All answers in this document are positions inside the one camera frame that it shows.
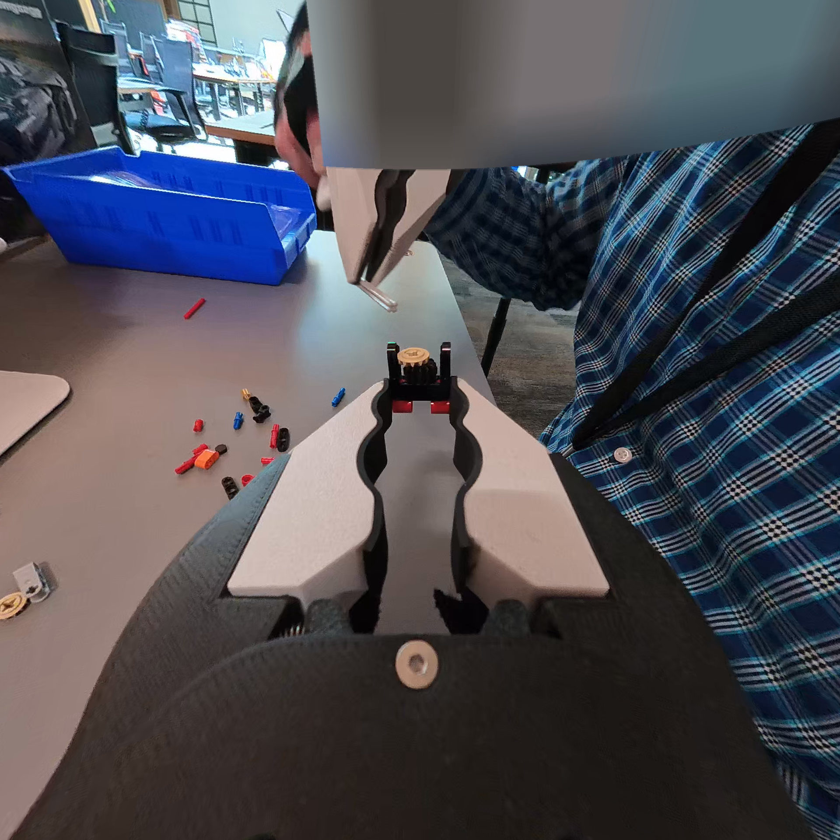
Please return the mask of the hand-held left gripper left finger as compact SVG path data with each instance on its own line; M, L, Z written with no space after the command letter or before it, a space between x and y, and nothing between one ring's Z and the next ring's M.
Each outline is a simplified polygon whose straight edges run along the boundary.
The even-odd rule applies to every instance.
M378 382L298 443L227 582L238 597L290 597L303 611L332 600L356 633L379 622L387 570L382 496L391 425Z

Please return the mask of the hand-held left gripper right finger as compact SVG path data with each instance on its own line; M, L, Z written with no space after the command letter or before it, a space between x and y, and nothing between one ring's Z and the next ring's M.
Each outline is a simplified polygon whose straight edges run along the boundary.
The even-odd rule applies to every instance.
M448 416L463 484L451 538L456 594L435 591L447 630L477 634L503 602L531 617L555 598L607 597L606 574L547 449L460 377Z

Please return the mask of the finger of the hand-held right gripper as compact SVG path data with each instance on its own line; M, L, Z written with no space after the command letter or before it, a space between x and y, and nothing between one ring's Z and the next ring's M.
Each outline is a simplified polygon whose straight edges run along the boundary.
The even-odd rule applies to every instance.
M367 253L367 282L378 287L442 205L452 170L385 170L374 198L377 219Z
M357 286L379 255L394 170L328 167L326 178L346 279Z

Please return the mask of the black lego frame assembly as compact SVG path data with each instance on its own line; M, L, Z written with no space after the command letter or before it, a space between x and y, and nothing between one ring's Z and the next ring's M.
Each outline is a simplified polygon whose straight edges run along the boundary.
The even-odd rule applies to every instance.
M386 345L388 368L387 392L394 413L411 413L414 403L430 403L431 414L448 414L452 384L451 343L442 342L439 362L430 354L427 364L402 367L396 355L401 348L395 342Z

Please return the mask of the person's right forearm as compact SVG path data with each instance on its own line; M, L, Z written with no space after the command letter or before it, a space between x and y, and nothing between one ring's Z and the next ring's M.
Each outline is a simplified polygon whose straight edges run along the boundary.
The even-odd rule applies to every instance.
M467 276L536 309L573 309L583 298L601 223L568 191L529 182L509 168L458 180L423 233Z

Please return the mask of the scattered small lego pins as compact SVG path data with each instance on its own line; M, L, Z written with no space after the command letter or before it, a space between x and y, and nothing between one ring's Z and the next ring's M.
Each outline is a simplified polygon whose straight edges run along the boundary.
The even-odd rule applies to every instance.
M175 454L168 456L166 474L203 476L230 499L327 417L297 398L263 400L264 395L264 390L243 388L234 397L224 388L220 401L191 406L185 419L168 417L164 441L175 446ZM217 450L220 458L210 469L196 469L193 460L206 448Z

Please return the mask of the dark printed lego box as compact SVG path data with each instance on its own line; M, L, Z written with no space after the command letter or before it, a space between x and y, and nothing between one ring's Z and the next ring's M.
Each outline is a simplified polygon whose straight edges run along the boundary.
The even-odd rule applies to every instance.
M1 165L94 149L88 116L46 6L1 2Z

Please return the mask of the short grey lego beam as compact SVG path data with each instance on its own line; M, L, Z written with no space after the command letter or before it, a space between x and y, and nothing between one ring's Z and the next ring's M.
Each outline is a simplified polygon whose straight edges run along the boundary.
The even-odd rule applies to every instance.
M32 603L44 601L51 593L45 573L36 563L27 563L13 572L20 592Z

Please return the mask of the person's right hand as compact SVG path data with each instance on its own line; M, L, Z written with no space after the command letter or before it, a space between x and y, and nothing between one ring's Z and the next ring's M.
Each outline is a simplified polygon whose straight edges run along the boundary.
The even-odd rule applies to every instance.
M275 92L275 148L279 157L289 164L292 171L313 190L317 191L320 181L327 173L322 155L322 138L318 110L310 109L306 121L306 137L309 151L295 137L289 125L285 105L285 87L278 81Z

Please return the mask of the wooden edged office table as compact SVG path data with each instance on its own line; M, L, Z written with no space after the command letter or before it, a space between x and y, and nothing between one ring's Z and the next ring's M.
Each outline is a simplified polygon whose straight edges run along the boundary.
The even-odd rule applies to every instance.
M206 64L194 64L192 75L195 82L204 82L211 88L212 118L205 123L206 134L238 144L273 144L273 117L270 107L276 85L274 79L238 77ZM254 95L254 113L246 112L244 89L251 90ZM237 113L235 117L227 118L222 114L220 90L226 90L233 95Z

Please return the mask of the blue plastic bin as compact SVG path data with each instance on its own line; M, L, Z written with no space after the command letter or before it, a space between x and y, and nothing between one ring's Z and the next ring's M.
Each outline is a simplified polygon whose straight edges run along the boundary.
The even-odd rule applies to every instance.
M150 151L133 156L111 147L4 172L70 263L273 287L282 282L315 230L298 227L281 237L262 204L166 196L88 179L111 169L150 173L156 161L173 171L186 168L186 161L205 167L210 160Z

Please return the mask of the person's plaid shirt torso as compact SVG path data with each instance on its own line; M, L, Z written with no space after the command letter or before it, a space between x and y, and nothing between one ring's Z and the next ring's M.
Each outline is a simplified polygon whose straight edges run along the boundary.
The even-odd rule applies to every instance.
M794 803L838 838L838 121L572 183L601 226L547 446L677 572Z

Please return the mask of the clear plastic bags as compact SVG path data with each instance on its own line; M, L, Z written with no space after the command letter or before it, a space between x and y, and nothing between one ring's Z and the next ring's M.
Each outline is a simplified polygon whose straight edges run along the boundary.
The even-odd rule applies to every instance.
M166 171L156 161L150 173L111 169L90 175L88 179L95 183L154 190L166 196L189 195L262 204L268 208L281 237L296 228L306 228L309 233L318 228L309 189L299 176L288 172L211 161L205 167L198 167L197 161L186 161L184 169Z

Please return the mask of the black mesh office chair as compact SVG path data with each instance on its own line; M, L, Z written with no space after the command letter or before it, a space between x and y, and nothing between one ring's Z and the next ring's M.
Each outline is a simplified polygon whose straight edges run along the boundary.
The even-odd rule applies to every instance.
M114 37L65 22L56 22L56 31L96 146L116 146L135 156L119 107L119 57Z

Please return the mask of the white book stand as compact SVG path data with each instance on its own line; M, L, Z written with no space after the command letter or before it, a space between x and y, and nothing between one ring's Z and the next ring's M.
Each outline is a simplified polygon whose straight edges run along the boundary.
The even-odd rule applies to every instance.
M52 374L1 371L1 455L60 406L69 383Z

